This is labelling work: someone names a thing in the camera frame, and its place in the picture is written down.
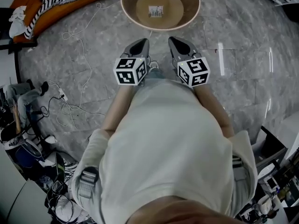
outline power adapter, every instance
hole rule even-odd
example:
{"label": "power adapter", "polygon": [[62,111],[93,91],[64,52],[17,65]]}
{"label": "power adapter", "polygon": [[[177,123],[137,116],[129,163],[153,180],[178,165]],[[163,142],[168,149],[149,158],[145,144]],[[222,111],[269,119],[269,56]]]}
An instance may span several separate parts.
{"label": "power adapter", "polygon": [[68,98],[65,95],[64,91],[61,88],[59,88],[58,90],[59,90],[59,94],[62,97],[62,99],[64,99],[65,101],[68,101]]}

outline fiducial marker cube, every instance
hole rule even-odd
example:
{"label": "fiducial marker cube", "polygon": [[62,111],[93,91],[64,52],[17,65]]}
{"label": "fiducial marker cube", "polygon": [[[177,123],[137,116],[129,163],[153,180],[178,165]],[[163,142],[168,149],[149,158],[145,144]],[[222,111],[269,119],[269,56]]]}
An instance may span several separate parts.
{"label": "fiducial marker cube", "polygon": [[147,74],[145,58],[118,58],[113,72],[119,85],[138,85]]}
{"label": "fiducial marker cube", "polygon": [[204,57],[178,62],[178,76],[189,87],[206,84],[210,73],[210,67]]}

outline small card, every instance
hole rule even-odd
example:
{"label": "small card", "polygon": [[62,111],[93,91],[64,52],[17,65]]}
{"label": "small card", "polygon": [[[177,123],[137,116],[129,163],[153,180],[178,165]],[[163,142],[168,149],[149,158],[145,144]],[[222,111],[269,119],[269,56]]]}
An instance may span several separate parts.
{"label": "small card", "polygon": [[163,6],[149,6],[149,17],[162,17]]}

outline sofa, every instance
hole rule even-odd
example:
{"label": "sofa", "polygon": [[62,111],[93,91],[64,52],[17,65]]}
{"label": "sofa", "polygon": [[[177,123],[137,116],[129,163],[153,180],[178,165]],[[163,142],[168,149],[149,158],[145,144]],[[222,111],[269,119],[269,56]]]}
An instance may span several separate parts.
{"label": "sofa", "polygon": [[[45,29],[50,27],[52,24],[57,22],[59,19],[65,17],[67,14],[81,8],[89,3],[92,3],[97,0],[77,0],[74,2],[66,3],[63,5],[57,5],[47,12],[45,12],[41,17],[37,20],[36,25],[33,29],[34,38],[32,40],[28,40],[24,34],[18,35],[14,37],[14,43],[34,43],[34,39],[38,37]],[[35,14],[41,7],[41,0],[14,0],[10,8],[16,9],[19,6],[27,6],[25,11],[25,26],[28,26]]]}

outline black cable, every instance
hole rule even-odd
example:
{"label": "black cable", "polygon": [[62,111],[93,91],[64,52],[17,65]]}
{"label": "black cable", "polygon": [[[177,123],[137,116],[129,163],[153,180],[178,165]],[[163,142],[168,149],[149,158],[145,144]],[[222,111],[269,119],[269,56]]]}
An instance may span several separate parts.
{"label": "black cable", "polygon": [[149,64],[150,64],[150,62],[151,62],[151,58],[150,58],[150,56],[148,56],[148,58],[149,58]]}
{"label": "black cable", "polygon": [[177,67],[173,64],[173,60],[174,60],[174,58],[172,58],[172,65],[173,65],[173,67],[175,68],[175,69],[177,69]]}
{"label": "black cable", "polygon": [[64,194],[59,194],[59,195],[57,195],[56,197],[58,197],[58,196],[60,196],[60,197],[57,198],[57,200],[56,200],[55,208],[57,207],[57,203],[58,203],[59,199],[61,198],[61,196],[64,196],[66,199],[68,199],[68,200],[71,202],[71,217],[70,217],[70,219],[69,219],[67,222],[61,222],[61,221],[60,221],[60,218],[56,215],[56,212],[53,211],[53,213],[54,213],[55,216],[58,218],[58,221],[59,221],[60,223],[68,224],[68,223],[71,221],[71,219],[72,219],[72,217],[73,217],[73,215],[74,215],[74,204],[73,204],[73,202],[71,201],[71,199],[69,199],[66,195],[64,195]]}
{"label": "black cable", "polygon": [[49,103],[48,103],[48,109],[45,107],[45,106],[42,106],[41,108],[40,108],[40,111],[41,111],[41,113],[42,113],[42,115],[44,116],[44,117],[49,117],[50,116],[50,110],[49,110],[49,108],[50,108],[50,102],[51,102],[51,100],[54,98],[54,99],[57,99],[57,100],[60,100],[60,99],[62,99],[64,97],[64,95],[62,95],[60,98],[57,98],[57,97],[52,97],[50,100],[49,100]]}
{"label": "black cable", "polygon": [[[64,184],[66,184],[66,182],[67,181],[69,181],[72,177],[73,177],[73,175],[74,175],[74,173],[75,173],[75,171],[73,171],[72,172],[72,174],[62,183],[62,184],[60,184],[57,188],[56,188],[56,190],[58,190],[62,185],[64,185]],[[55,198],[55,197],[58,197],[58,196],[65,196],[65,195],[62,195],[62,194],[59,194],[59,195],[57,195],[57,196],[55,196],[55,197],[53,197],[53,198],[51,198],[50,200],[49,200],[49,198],[48,198],[48,194],[49,194],[49,192],[52,190],[52,187],[53,187],[53,185],[54,185],[54,183],[55,183],[56,181],[54,181],[53,182],[53,184],[51,185],[51,187],[49,188],[49,190],[47,191],[47,194],[46,194],[46,199],[48,200],[48,210],[50,209],[50,200],[52,200],[53,198]],[[71,218],[72,218],[72,216],[73,216],[73,214],[74,214],[74,207],[73,207],[73,203],[71,202],[71,205],[72,205],[72,215],[71,215]]]}
{"label": "black cable", "polygon": [[13,207],[14,207],[14,204],[15,204],[15,202],[16,202],[16,200],[17,200],[17,198],[19,197],[20,193],[22,192],[22,190],[23,190],[23,188],[24,188],[25,184],[26,184],[26,183],[24,183],[24,185],[22,186],[22,188],[21,188],[21,190],[19,191],[18,195],[15,197],[15,199],[14,199],[14,202],[13,202],[13,204],[11,205],[11,208],[9,209],[9,212],[8,212],[8,215],[7,215],[7,217],[6,217],[6,221],[5,221],[5,223],[7,223],[7,222],[8,222],[8,219],[9,219],[9,216],[10,216],[10,213],[11,213],[11,210],[13,209]]}

